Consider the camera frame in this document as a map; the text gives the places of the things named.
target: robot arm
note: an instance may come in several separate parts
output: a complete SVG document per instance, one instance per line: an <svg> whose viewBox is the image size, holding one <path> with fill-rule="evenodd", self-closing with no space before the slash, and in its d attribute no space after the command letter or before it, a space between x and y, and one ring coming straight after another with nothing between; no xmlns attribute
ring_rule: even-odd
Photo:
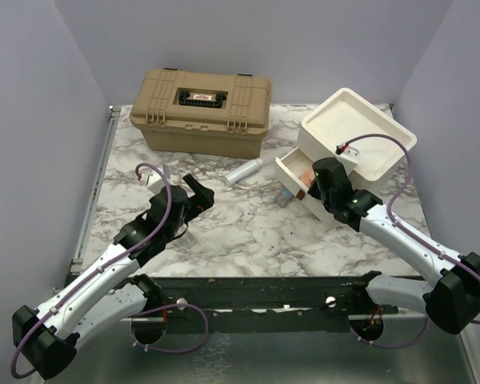
<svg viewBox="0 0 480 384"><path fill-rule="evenodd" d="M155 236L150 237L168 207L165 188L150 199L150 208L125 224L114 244L64 290L35 309L23 306L14 313L14 344L22 344L23 355L44 379L64 370L77 348L112 322L147 306L163 305L156 284L147 276L136 276L124 286L118 285L162 252L182 225L214 204L212 190L189 174L183 180L194 195L189 198L180 186L170 186L170 212ZM140 242L144 242L143 246L127 252Z"/></svg>
<svg viewBox="0 0 480 384"><path fill-rule="evenodd" d="M462 256L400 218L391 220L380 198L367 190L352 188L343 164L336 158L318 160L313 170L315 181L309 193L322 200L336 220L377 240L425 279L420 282L377 276L366 288L374 302L426 313L451 334L458 334L474 320L480 313L480 283L444 257L458 260L480 276L480 256L473 252Z"/></svg>

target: white tube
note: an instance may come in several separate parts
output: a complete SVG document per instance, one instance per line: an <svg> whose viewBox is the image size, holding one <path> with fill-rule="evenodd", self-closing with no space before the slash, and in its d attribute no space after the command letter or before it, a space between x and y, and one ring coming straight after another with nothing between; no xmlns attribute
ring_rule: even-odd
<svg viewBox="0 0 480 384"><path fill-rule="evenodd" d="M261 158L255 158L250 162L246 162L243 166L240 166L236 170L229 172L226 176L224 176L224 181L228 186L232 186L244 178L248 178L252 174L258 172L262 165L263 160Z"/></svg>

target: toolbox handle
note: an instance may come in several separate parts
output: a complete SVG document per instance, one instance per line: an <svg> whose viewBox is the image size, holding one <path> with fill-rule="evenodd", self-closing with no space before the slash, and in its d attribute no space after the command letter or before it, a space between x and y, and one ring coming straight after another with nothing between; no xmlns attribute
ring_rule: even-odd
<svg viewBox="0 0 480 384"><path fill-rule="evenodd" d="M193 100L188 99L190 92L188 90L180 90L178 102L180 106L201 106L205 108L222 108L222 104L227 99L226 94L216 94L215 100Z"/></svg>

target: gray wall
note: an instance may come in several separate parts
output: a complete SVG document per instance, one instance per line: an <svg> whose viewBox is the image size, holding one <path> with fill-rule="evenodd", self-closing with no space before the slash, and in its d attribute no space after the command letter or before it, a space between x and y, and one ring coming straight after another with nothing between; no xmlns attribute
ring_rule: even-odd
<svg viewBox="0 0 480 384"><path fill-rule="evenodd" d="M451 0L55 0L110 104L149 68L252 73L275 102L395 102Z"/></svg>
<svg viewBox="0 0 480 384"><path fill-rule="evenodd" d="M0 2L0 383L12 313L63 282L107 118L52 1Z"/></svg>
<svg viewBox="0 0 480 384"><path fill-rule="evenodd" d="M479 0L454 1L394 114L418 136L414 174L432 235L480 254Z"/></svg>

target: white drawer unit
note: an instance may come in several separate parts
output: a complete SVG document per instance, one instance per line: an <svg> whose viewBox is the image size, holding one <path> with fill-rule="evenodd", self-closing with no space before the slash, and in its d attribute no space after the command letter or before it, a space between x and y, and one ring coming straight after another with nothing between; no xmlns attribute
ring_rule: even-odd
<svg viewBox="0 0 480 384"><path fill-rule="evenodd" d="M348 88L341 88L302 120L297 148L283 158L276 158L278 180L326 225L337 225L322 203L307 194L308 187L299 179L320 158L336 157L346 169L355 189L376 194L391 178L404 158L393 142L367 138L354 142L341 155L336 146L364 134L386 134L410 150L416 136Z"/></svg>

